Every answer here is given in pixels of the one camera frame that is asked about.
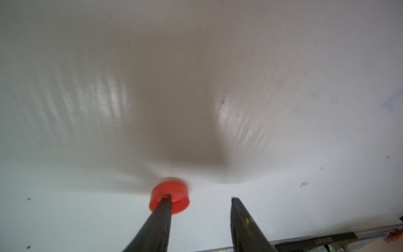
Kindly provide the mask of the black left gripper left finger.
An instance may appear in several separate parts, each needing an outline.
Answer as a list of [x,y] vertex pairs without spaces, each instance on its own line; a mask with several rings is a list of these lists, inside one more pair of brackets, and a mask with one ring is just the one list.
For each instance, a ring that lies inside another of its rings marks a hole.
[[164,197],[123,252],[167,252],[172,219],[172,199]]

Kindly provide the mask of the red cap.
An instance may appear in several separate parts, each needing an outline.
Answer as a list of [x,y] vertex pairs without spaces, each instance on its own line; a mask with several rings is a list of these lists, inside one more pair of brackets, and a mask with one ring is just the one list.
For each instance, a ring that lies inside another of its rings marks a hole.
[[163,198],[172,200],[172,214],[185,211],[190,205],[188,186],[183,180],[167,178],[151,191],[149,209],[153,212]]

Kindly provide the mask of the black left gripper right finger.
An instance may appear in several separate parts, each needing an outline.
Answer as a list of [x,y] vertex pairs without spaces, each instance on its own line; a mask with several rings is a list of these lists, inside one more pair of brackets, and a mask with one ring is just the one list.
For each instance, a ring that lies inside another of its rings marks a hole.
[[276,252],[242,201],[232,198],[230,228],[234,252]]

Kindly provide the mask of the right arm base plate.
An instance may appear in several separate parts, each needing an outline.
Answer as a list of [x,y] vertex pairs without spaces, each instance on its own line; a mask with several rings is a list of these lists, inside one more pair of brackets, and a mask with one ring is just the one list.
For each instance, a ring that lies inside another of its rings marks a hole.
[[280,243],[275,245],[275,248],[278,252],[307,252],[325,245],[343,244],[344,242],[354,242],[356,240],[358,240],[358,237],[349,232]]

